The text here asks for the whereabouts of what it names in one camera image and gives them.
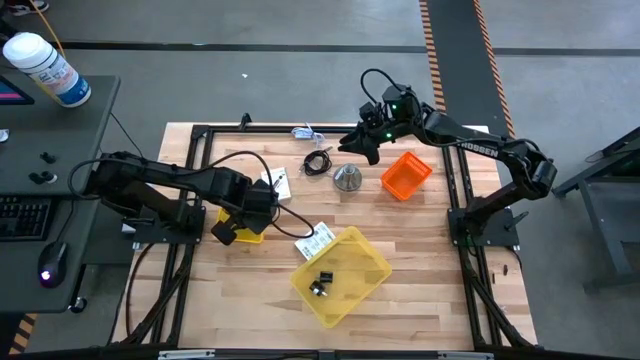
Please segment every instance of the wooden table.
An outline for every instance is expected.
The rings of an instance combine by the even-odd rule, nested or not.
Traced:
[[[167,124],[160,161],[185,163],[192,125]],[[313,224],[325,222],[336,235],[347,226],[356,226],[389,261],[393,268],[391,276],[335,328],[325,329],[289,283],[290,274],[305,261],[293,245],[295,239],[269,227],[262,244],[236,242],[226,247],[209,232],[217,207],[208,204],[203,242],[196,249],[191,271],[181,347],[472,348],[460,261],[450,244],[446,224],[445,213],[450,203],[440,149],[407,137],[396,144],[384,144],[380,163],[369,166],[364,156],[337,152],[339,138],[327,135],[328,145],[334,147],[330,152],[332,170],[348,162],[356,164],[363,174],[362,187],[357,192],[338,191],[329,175],[307,177],[299,173],[302,159],[315,145],[312,141],[294,140],[290,134],[216,134],[211,159],[252,150],[263,156],[270,168],[286,167],[293,196],[288,203],[290,208]],[[417,154],[433,168],[433,173],[416,194],[400,202],[381,187],[380,176],[406,151]],[[476,195],[500,187],[493,160],[468,153],[468,161]],[[252,157],[232,158],[224,166],[254,179],[263,170]],[[175,190],[163,192],[177,196]],[[459,197],[464,202],[462,193]],[[286,213],[278,224],[290,232],[307,232],[303,224]],[[155,246],[136,275],[131,310],[134,326],[158,295],[166,252],[167,246]],[[535,342],[515,257],[504,249],[487,248],[486,252],[490,274],[495,274],[496,301],[523,336]],[[505,264],[509,268],[506,276]],[[483,306],[478,309],[488,339],[486,312]],[[125,335],[123,310],[124,301],[114,341]],[[165,329],[171,317],[169,310]]]

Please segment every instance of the yellow bin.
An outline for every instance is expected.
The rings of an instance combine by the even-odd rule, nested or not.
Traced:
[[[229,218],[229,213],[224,211],[223,208],[220,208],[220,210],[218,210],[218,218],[216,219],[216,223],[218,221],[224,222],[228,218]],[[236,230],[235,233],[237,235],[236,241],[240,241],[240,242],[250,242],[254,244],[259,244],[262,242],[262,240],[264,240],[264,232],[260,234],[256,234],[249,229],[240,229],[240,230]]]
[[[316,296],[309,286],[321,271],[333,272],[333,283],[325,284],[327,296]],[[327,328],[336,326],[387,277],[391,265],[353,226],[300,266],[291,284]]]

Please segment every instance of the plastic bottle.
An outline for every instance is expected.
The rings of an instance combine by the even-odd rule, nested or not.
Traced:
[[[80,106],[91,96],[87,81],[40,35],[20,33],[7,41],[2,53],[64,107]]]

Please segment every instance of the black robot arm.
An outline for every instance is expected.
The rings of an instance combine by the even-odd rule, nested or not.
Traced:
[[[216,223],[211,231],[225,245],[235,239],[236,229],[248,228],[256,234],[264,231],[278,206],[278,194],[267,183],[261,179],[254,183],[226,167],[189,170],[128,152],[103,154],[97,162],[85,195],[96,195],[133,227],[159,226],[196,237],[202,231],[204,211],[200,204],[169,199],[149,184],[193,192],[224,208],[229,219]]]
[[[360,108],[361,121],[353,132],[340,140],[339,151],[365,155],[369,164],[374,165],[380,161],[380,144],[414,135],[426,145],[459,146],[503,162],[513,182],[487,197],[476,197],[467,205],[461,226],[470,235],[482,234],[489,218],[505,207],[521,199],[547,196],[557,170],[534,142],[461,126],[444,113],[420,103],[410,86],[396,84],[388,75],[378,72],[392,85],[382,95],[382,103],[373,99],[363,87],[374,103],[368,102]]]

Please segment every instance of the gray floor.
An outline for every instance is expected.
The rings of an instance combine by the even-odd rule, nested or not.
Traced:
[[[48,17],[64,39],[248,44],[422,45],[417,0],[57,0]],[[632,0],[482,0],[496,47],[637,48],[640,3]],[[41,31],[36,17],[15,22]],[[117,74],[114,112],[148,156],[168,121],[352,122],[365,100],[362,70],[377,66],[432,99],[424,55],[69,51],[86,74]],[[630,129],[640,104],[637,58],[503,57],[498,65],[516,133],[535,139],[559,168]],[[371,89],[383,82],[371,78]],[[110,126],[105,150],[131,149]],[[501,173],[503,181],[508,175]],[[584,281],[610,269],[577,194],[514,208],[527,291],[540,344],[554,350],[640,357],[640,289],[587,296]],[[92,269],[81,315],[43,315],[29,351],[104,344],[126,270]]]

